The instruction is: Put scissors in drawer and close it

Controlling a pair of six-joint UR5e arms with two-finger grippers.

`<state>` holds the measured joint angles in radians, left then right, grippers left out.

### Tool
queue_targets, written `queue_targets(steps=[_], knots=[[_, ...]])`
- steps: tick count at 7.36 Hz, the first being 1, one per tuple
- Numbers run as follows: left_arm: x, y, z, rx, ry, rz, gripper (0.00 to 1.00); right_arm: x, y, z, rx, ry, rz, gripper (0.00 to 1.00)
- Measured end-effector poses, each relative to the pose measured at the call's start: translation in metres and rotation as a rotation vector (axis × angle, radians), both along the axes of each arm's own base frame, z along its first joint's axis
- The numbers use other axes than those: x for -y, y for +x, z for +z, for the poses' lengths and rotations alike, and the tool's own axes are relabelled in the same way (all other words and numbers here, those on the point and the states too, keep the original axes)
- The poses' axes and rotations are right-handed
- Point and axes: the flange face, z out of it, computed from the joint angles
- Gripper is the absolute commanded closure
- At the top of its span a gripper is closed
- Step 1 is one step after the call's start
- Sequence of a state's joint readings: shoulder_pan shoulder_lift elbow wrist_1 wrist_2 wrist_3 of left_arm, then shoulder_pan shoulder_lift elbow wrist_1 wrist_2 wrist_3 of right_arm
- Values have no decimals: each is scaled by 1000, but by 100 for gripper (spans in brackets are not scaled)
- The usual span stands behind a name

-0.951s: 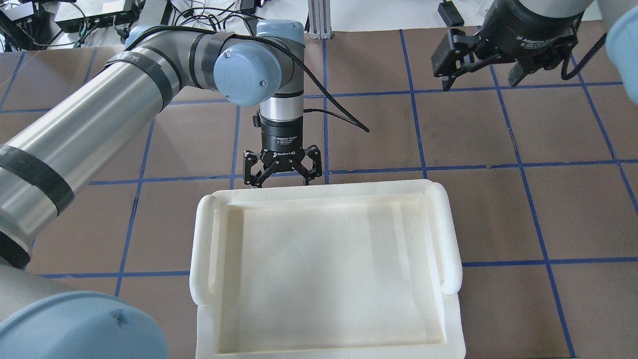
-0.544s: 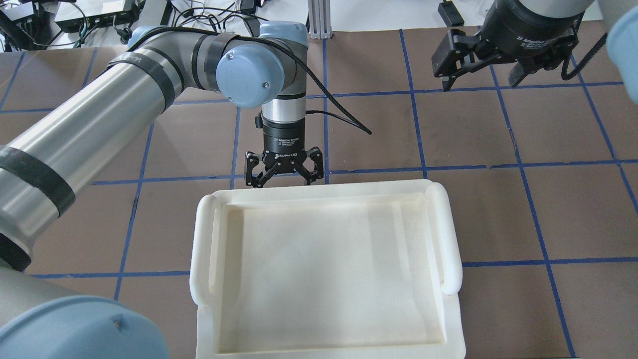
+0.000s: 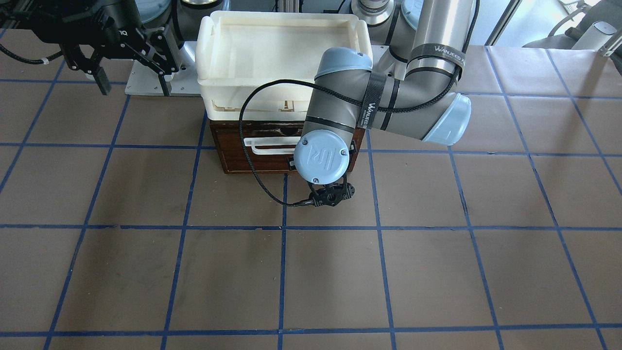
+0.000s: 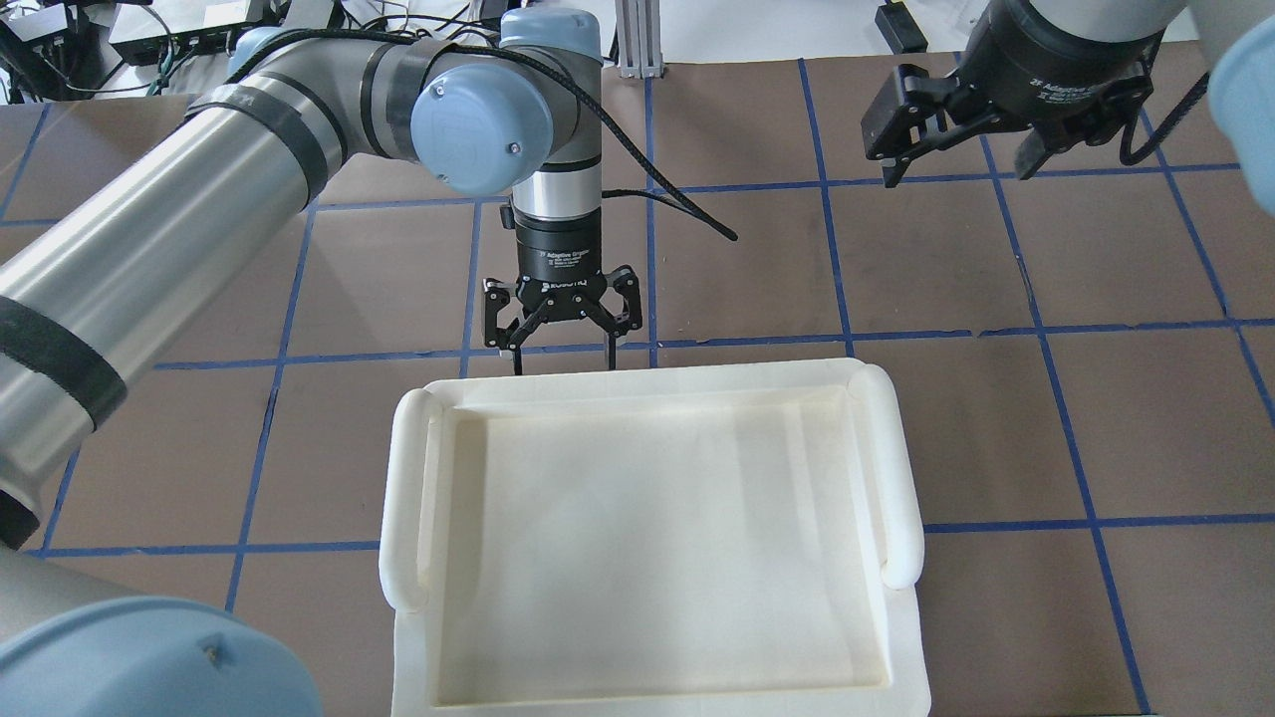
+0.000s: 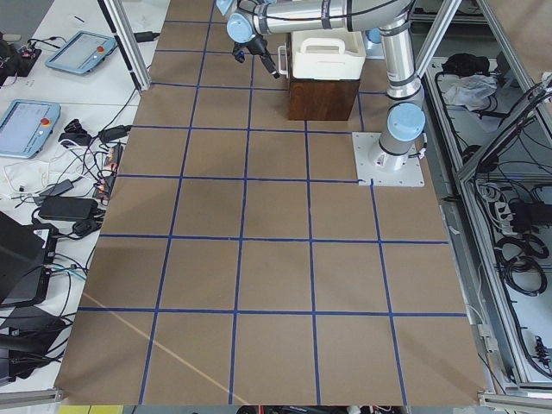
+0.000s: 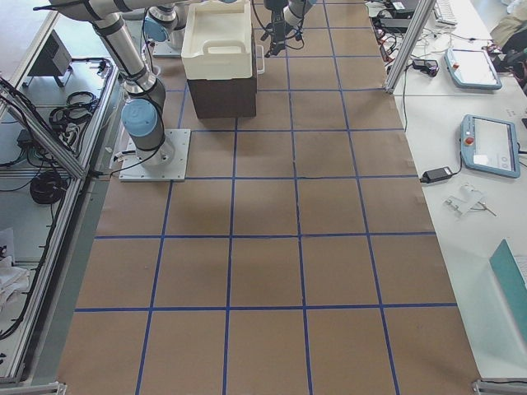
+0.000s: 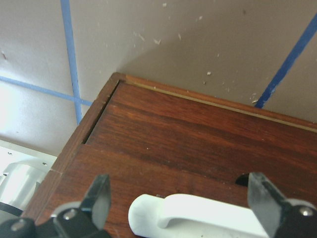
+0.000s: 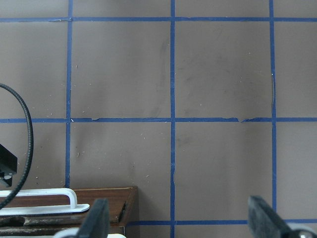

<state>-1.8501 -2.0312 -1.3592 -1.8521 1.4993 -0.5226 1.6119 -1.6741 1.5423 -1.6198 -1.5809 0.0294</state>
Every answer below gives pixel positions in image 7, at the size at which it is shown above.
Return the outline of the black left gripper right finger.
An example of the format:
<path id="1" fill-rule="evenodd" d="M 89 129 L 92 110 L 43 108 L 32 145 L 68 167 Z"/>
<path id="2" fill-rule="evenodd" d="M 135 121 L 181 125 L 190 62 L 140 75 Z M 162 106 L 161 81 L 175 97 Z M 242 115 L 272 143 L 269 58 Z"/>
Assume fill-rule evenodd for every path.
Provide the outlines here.
<path id="1" fill-rule="evenodd" d="M 264 174 L 249 174 L 247 200 L 270 238 L 317 236 L 317 208 L 310 202 L 287 198 Z"/>

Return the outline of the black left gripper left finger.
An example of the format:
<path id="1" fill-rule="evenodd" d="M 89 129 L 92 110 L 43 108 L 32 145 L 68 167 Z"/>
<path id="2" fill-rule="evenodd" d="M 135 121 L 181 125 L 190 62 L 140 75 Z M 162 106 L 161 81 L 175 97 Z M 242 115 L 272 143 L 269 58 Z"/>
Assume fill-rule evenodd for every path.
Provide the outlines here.
<path id="1" fill-rule="evenodd" d="M 53 218 L 61 238 L 109 238 L 104 229 L 111 207 L 109 175 L 98 175 L 77 208 L 67 208 Z"/>

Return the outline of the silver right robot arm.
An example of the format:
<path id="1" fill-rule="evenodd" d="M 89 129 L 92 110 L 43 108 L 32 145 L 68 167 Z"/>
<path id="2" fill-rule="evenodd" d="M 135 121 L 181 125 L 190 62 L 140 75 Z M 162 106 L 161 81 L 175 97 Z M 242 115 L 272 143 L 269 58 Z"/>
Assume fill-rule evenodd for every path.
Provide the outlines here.
<path id="1" fill-rule="evenodd" d="M 55 160 L 27 159 L 0 165 L 0 219 L 19 217 Z"/>

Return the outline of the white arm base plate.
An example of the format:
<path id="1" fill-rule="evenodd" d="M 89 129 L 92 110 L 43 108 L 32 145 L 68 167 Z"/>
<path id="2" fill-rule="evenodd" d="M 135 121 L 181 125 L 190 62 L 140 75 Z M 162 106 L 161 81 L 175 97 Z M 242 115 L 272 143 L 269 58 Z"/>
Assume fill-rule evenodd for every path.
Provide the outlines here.
<path id="1" fill-rule="evenodd" d="M 0 170 L 3 171 L 11 163 L 30 165 L 42 171 L 49 171 L 56 156 L 19 146 L 7 141 L 0 141 Z"/>

